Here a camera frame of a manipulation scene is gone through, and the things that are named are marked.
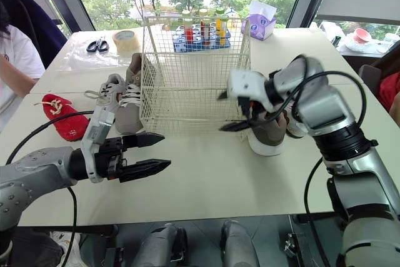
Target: white t-shirt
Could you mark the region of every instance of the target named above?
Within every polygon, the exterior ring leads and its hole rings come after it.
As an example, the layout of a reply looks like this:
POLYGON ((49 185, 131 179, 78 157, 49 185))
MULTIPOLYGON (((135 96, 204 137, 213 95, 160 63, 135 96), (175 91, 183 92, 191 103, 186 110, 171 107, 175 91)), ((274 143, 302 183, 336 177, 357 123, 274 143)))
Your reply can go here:
MULTIPOLYGON (((7 27, 10 35, 0 33, 0 56, 4 56, 15 68, 30 78, 40 78, 44 66, 39 53, 22 31, 12 25, 7 27)), ((0 132, 17 110, 20 98, 0 78, 0 132)))

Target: chair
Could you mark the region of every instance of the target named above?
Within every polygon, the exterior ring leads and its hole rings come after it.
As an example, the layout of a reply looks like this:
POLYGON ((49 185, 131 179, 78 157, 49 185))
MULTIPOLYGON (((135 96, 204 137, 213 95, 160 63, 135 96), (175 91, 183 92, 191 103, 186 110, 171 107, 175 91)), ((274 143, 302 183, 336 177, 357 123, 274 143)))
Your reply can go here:
POLYGON ((362 65, 358 75, 371 90, 371 92, 377 96, 379 93, 379 85, 381 81, 400 71, 400 41, 394 44, 389 52, 383 57, 378 59, 372 65, 362 65))
POLYGON ((27 35, 39 55, 41 54, 39 42, 33 28, 31 17, 21 0, 1 0, 10 18, 10 24, 27 35))
POLYGON ((47 68, 66 43, 65 35, 34 0, 2 0, 10 21, 31 38, 47 68))

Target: blue rack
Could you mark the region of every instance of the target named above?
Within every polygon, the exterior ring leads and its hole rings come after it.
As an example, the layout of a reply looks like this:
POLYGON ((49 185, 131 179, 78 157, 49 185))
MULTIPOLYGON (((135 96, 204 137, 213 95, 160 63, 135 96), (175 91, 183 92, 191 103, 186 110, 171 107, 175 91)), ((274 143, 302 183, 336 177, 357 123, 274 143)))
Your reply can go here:
POLYGON ((174 43, 174 51, 176 53, 191 53, 193 51, 203 51, 203 50, 222 49, 231 47, 231 43, 229 42, 230 37, 231 33, 228 30, 226 31, 225 38, 221 38, 214 31, 211 32, 209 45, 205 45, 201 33, 198 31, 193 34, 193 44, 188 44, 186 42, 185 33, 182 33, 181 31, 176 31, 176 34, 172 36, 172 41, 174 43), (225 40, 224 45, 221 45, 221 39, 225 40))

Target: tissue box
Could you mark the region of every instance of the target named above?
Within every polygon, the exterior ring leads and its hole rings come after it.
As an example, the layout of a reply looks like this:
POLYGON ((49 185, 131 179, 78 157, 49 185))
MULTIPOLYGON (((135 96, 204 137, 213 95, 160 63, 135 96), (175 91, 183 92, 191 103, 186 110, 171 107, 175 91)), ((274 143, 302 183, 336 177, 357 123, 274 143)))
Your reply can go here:
POLYGON ((242 23, 242 33, 246 27, 246 20, 249 20, 250 35, 259 40, 265 40, 273 32, 276 24, 276 18, 268 21, 266 17, 260 14, 248 15, 242 23))
POLYGON ((246 27, 246 20, 249 20, 250 35, 259 40, 265 40, 274 31, 276 8, 257 0, 250 2, 249 15, 242 23, 242 33, 246 27))

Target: pink bowl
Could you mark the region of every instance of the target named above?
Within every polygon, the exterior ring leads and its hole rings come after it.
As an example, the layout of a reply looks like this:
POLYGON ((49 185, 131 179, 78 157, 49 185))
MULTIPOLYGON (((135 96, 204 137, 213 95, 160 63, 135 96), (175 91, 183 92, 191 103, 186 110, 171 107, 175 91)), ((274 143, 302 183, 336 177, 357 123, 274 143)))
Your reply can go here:
POLYGON ((371 35, 363 28, 357 28, 354 31, 354 40, 359 44, 365 44, 372 40, 371 35))

